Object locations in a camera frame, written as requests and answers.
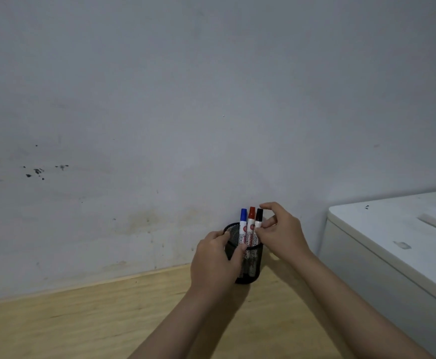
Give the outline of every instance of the blue marker cap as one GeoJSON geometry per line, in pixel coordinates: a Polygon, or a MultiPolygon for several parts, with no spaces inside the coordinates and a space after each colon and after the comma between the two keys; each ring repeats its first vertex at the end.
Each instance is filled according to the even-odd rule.
{"type": "Polygon", "coordinates": [[[247,215],[248,215],[248,211],[246,209],[241,209],[241,218],[239,220],[241,222],[245,222],[247,215]]]}

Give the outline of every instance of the hand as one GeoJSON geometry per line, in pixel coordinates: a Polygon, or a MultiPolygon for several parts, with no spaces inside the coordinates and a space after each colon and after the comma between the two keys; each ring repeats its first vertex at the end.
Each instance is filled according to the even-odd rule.
{"type": "Polygon", "coordinates": [[[246,244],[239,245],[231,260],[225,253],[229,232],[209,232],[196,248],[191,262],[191,289],[217,302],[231,288],[241,271],[246,244]]]}
{"type": "Polygon", "coordinates": [[[260,204],[263,209],[272,210],[275,214],[255,229],[263,244],[282,260],[291,263],[296,257],[310,257],[309,249],[301,222],[293,217],[276,202],[260,204]]]}

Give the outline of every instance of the pen holder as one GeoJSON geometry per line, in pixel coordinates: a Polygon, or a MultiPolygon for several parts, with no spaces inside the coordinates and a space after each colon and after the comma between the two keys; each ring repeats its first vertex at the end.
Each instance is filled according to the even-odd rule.
{"type": "MultiPolygon", "coordinates": [[[[239,244],[239,222],[228,225],[225,232],[229,232],[229,240],[225,246],[225,253],[228,260],[231,259],[236,247],[239,244]]],[[[235,283],[247,285],[255,282],[260,276],[261,256],[263,255],[263,243],[246,248],[241,272],[235,283]]]]}

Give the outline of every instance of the blue marker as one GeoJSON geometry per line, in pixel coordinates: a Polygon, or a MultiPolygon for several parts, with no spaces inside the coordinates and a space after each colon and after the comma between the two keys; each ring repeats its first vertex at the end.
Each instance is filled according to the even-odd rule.
{"type": "Polygon", "coordinates": [[[241,209],[241,218],[239,218],[239,244],[245,243],[247,215],[247,210],[241,209]]]}

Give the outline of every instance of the black marker cap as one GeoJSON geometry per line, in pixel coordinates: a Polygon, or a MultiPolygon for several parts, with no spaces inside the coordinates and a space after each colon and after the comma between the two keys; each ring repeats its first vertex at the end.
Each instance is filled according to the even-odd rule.
{"type": "Polygon", "coordinates": [[[256,219],[258,222],[262,222],[263,221],[263,209],[258,208],[258,210],[256,211],[256,219]]]}

